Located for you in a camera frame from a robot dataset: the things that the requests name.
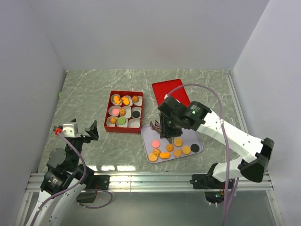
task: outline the orange cookie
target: orange cookie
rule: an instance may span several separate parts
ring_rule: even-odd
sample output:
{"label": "orange cookie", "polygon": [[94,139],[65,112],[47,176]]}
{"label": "orange cookie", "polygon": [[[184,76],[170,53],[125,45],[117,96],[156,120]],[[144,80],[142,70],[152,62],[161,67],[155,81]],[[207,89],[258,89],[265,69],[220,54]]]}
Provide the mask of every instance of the orange cookie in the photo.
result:
{"label": "orange cookie", "polygon": [[174,150],[174,146],[172,144],[168,144],[166,146],[166,150],[168,150],[169,152],[172,152]]}
{"label": "orange cookie", "polygon": [[149,154],[149,160],[150,161],[157,161],[158,160],[158,156],[156,156],[154,153],[150,153]]}
{"label": "orange cookie", "polygon": [[184,147],[182,148],[182,152],[183,152],[184,154],[190,154],[191,149],[190,149],[189,146],[184,146]]}
{"label": "orange cookie", "polygon": [[133,100],[134,102],[138,102],[138,101],[139,101],[139,97],[138,97],[138,96],[133,96],[132,100]]}
{"label": "orange cookie", "polygon": [[129,105],[130,104],[130,100],[127,98],[127,97],[122,97],[122,102],[125,104],[125,105]]}
{"label": "orange cookie", "polygon": [[124,116],[126,114],[126,110],[124,108],[121,108],[120,110],[120,115]]}
{"label": "orange cookie", "polygon": [[154,153],[154,155],[159,156],[161,154],[161,151],[160,151],[160,149],[155,148],[153,150],[153,153]]}
{"label": "orange cookie", "polygon": [[180,157],[181,155],[182,155],[182,151],[181,150],[177,149],[177,150],[174,151],[174,156],[175,157]]}
{"label": "orange cookie", "polygon": [[161,152],[160,154],[161,159],[169,159],[170,156],[171,154],[169,152]]}
{"label": "orange cookie", "polygon": [[111,124],[116,124],[117,118],[116,117],[111,117],[110,118],[110,123]]}
{"label": "orange cookie", "polygon": [[174,145],[176,145],[177,147],[181,147],[182,144],[183,144],[183,141],[180,138],[174,139]]}

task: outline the pink cookie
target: pink cookie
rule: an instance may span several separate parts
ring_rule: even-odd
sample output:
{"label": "pink cookie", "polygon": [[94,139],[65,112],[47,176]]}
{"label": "pink cookie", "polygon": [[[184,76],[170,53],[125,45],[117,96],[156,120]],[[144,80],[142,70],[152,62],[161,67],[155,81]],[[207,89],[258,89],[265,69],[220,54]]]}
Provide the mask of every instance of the pink cookie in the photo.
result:
{"label": "pink cookie", "polygon": [[119,115],[119,110],[118,110],[117,108],[114,108],[114,109],[112,110],[112,114],[113,114],[113,115]]}
{"label": "pink cookie", "polygon": [[158,148],[158,147],[160,147],[160,141],[154,140],[154,141],[151,143],[151,145],[152,145],[154,148]]}

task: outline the round cookie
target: round cookie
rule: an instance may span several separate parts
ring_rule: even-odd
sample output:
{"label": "round cookie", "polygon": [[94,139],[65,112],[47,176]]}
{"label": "round cookie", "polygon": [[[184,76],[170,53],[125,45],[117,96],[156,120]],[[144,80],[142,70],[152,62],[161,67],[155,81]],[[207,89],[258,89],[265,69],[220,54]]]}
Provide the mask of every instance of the round cookie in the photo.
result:
{"label": "round cookie", "polygon": [[182,155],[182,151],[181,151],[181,150],[176,149],[176,150],[174,151],[174,156],[175,156],[175,157],[180,157],[181,155]]}
{"label": "round cookie", "polygon": [[157,161],[158,160],[158,156],[156,156],[154,154],[154,152],[152,152],[152,153],[149,154],[149,160],[150,161]]}
{"label": "round cookie", "polygon": [[174,145],[181,147],[183,145],[183,141],[180,138],[176,138],[174,139]]}
{"label": "round cookie", "polygon": [[199,151],[199,146],[197,144],[191,145],[191,151],[197,153]]}
{"label": "round cookie", "polygon": [[172,144],[168,144],[166,146],[166,150],[168,150],[169,152],[172,152],[174,150],[174,146]]}
{"label": "round cookie", "polygon": [[160,141],[158,140],[153,140],[151,145],[153,146],[153,148],[158,148],[160,147]]}
{"label": "round cookie", "polygon": [[117,119],[117,122],[119,125],[124,125],[126,123],[126,119],[124,117],[120,117]]}
{"label": "round cookie", "polygon": [[184,147],[182,148],[182,152],[183,152],[184,154],[190,154],[191,149],[190,149],[189,146],[184,146]]}
{"label": "round cookie", "polygon": [[161,154],[160,149],[155,148],[153,151],[154,155],[159,156]]}

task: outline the cable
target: cable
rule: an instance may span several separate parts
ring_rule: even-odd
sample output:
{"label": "cable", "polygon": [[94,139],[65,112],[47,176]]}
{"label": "cable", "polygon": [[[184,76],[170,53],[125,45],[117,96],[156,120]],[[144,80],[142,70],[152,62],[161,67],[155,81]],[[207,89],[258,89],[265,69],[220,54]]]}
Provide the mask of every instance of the cable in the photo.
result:
{"label": "cable", "polygon": [[105,192],[105,193],[107,193],[107,194],[109,194],[109,195],[111,196],[110,200],[109,200],[106,204],[101,205],[101,206],[96,206],[96,207],[93,207],[93,206],[85,206],[85,205],[79,203],[80,206],[82,206],[82,207],[84,207],[84,208],[87,208],[87,209],[100,209],[100,208],[102,208],[102,207],[105,207],[105,206],[109,205],[109,204],[112,202],[112,200],[113,200],[113,195],[112,195],[112,193],[109,192],[109,191],[106,191],[106,190],[101,190],[101,189],[85,189],[85,191],[87,191],[87,192],[88,192],[88,191]]}
{"label": "cable", "polygon": [[76,149],[76,148],[75,148],[75,147],[74,147],[74,146],[73,146],[66,138],[64,138],[64,137],[60,134],[60,132],[58,132],[57,134],[58,134],[58,136],[59,136],[61,139],[63,139],[63,140],[67,143],[67,145],[69,145],[69,147],[70,147],[70,148],[78,155],[78,157],[80,158],[81,162],[83,163],[83,168],[84,168],[83,176],[82,176],[82,177],[79,179],[79,181],[78,181],[77,183],[75,183],[73,186],[71,186],[71,187],[69,187],[69,188],[67,188],[67,189],[65,189],[65,190],[63,190],[63,191],[61,191],[61,192],[58,192],[58,193],[56,193],[56,194],[50,196],[49,198],[47,198],[47,199],[39,206],[39,210],[38,210],[38,211],[36,212],[36,214],[34,215],[34,217],[33,217],[33,219],[32,219],[32,222],[31,222],[30,226],[33,226],[33,225],[34,225],[34,222],[36,221],[36,219],[37,219],[37,217],[38,217],[38,214],[39,214],[40,211],[42,210],[43,206],[44,206],[49,200],[54,199],[55,197],[58,197],[59,195],[62,195],[62,194],[64,194],[65,192],[67,192],[67,191],[69,191],[69,190],[75,188],[77,185],[79,185],[79,184],[83,181],[83,179],[84,179],[85,176],[86,176],[87,166],[86,166],[86,163],[85,163],[83,157],[81,156],[81,154],[78,152],[78,150],[77,150],[77,149]]}
{"label": "cable", "polygon": [[[217,93],[210,87],[200,85],[200,84],[195,84],[195,83],[187,83],[187,84],[178,86],[175,89],[173,89],[172,91],[170,91],[168,93],[168,96],[170,96],[176,90],[178,90],[182,87],[185,87],[185,86],[199,86],[199,87],[202,87],[202,88],[205,88],[205,89],[211,91],[213,93],[213,95],[217,98],[217,101],[219,103],[219,109],[220,109],[219,117],[220,117],[220,120],[222,120],[222,101],[219,98],[219,96],[217,95]],[[233,190],[231,191],[230,199],[228,200],[229,174],[230,174],[230,148],[229,148],[229,142],[228,142],[227,134],[226,134],[225,127],[224,127],[223,123],[221,124],[221,128],[222,128],[222,134],[224,136],[225,145],[226,145],[226,163],[227,163],[226,164],[226,181],[225,181],[225,191],[226,192],[224,194],[224,209],[223,209],[223,216],[222,216],[222,226],[223,226],[224,223],[225,223],[226,215],[227,215],[228,209],[230,207],[230,204],[231,204],[231,201],[232,201],[232,198],[234,196],[236,188],[235,187],[233,188]]]}

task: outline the white wall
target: white wall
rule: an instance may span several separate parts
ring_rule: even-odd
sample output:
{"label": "white wall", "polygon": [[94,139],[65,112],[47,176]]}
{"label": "white wall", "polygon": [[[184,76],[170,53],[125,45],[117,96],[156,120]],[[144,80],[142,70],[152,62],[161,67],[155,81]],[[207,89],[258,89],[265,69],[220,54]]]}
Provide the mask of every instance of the white wall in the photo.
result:
{"label": "white wall", "polygon": [[13,225],[36,171],[65,71],[29,4],[0,7],[0,225]]}
{"label": "white wall", "polygon": [[300,10],[270,0],[233,71],[251,133],[275,141],[269,172],[287,226],[301,222]]}
{"label": "white wall", "polygon": [[65,69],[233,69],[269,0],[28,0]]}

